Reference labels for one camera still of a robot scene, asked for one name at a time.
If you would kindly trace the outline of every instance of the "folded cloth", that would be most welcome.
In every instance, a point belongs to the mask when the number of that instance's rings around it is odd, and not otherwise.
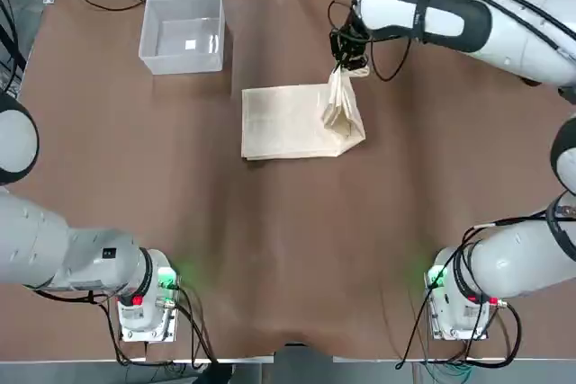
[[[337,67],[327,84],[242,91],[242,157],[340,156],[365,139],[350,76]]]

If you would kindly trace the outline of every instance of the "clear plastic bin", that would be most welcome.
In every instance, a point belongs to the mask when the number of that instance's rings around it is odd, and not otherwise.
[[[154,75],[221,71],[222,0],[147,0],[139,57]]]

